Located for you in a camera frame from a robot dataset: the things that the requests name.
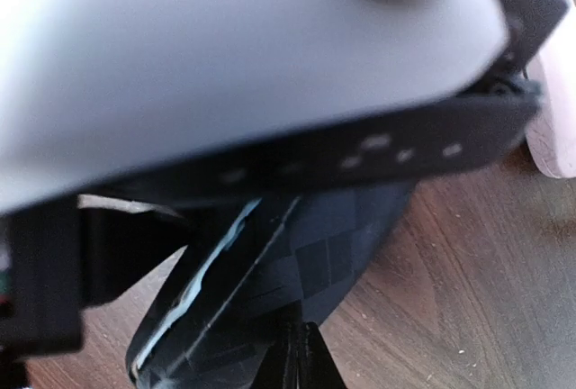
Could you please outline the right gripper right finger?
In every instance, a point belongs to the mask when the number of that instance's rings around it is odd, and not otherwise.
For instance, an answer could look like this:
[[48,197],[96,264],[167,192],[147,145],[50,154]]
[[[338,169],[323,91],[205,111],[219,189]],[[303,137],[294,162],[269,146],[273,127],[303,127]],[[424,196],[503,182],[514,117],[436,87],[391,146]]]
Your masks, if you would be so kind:
[[316,323],[302,325],[299,342],[300,388],[347,388]]

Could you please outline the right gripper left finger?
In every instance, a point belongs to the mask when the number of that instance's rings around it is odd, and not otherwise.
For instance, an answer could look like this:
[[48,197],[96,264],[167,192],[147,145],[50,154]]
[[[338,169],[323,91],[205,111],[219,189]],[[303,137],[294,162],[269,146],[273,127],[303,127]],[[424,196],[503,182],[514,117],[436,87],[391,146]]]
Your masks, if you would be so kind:
[[297,389],[301,324],[287,323],[265,353],[251,389]]

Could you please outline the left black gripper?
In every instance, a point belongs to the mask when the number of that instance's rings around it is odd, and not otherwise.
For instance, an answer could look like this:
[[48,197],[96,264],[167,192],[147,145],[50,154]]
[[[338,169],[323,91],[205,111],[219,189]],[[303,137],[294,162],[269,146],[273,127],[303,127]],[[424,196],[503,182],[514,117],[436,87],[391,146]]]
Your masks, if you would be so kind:
[[19,355],[77,349],[80,313],[109,303],[200,238],[216,206],[413,182],[482,167],[517,142],[539,86],[492,76],[444,101],[307,130],[162,168],[113,187],[145,210],[74,198],[9,217],[1,231],[1,341]]

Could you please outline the black glasses case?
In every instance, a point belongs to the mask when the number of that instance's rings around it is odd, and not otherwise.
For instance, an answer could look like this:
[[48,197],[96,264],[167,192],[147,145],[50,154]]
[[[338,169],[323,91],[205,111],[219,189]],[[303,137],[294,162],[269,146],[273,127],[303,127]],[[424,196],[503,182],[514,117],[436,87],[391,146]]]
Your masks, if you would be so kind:
[[126,353],[138,388],[251,388],[287,323],[320,325],[387,240],[413,182],[216,206]]

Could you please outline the pink glasses case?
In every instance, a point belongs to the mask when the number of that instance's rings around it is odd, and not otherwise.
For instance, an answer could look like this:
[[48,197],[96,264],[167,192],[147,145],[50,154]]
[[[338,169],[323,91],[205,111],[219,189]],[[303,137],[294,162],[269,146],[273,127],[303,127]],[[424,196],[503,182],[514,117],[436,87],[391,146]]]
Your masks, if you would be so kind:
[[575,177],[575,3],[527,67],[543,88],[541,113],[526,128],[538,169],[552,178]]

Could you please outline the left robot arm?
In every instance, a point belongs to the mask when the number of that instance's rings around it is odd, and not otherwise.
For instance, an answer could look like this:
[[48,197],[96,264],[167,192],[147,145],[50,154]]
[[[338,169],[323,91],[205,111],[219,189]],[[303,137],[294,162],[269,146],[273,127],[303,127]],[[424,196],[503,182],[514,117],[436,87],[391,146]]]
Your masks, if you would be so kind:
[[127,365],[321,323],[426,177],[540,109],[563,0],[1,0],[1,366],[182,257]]

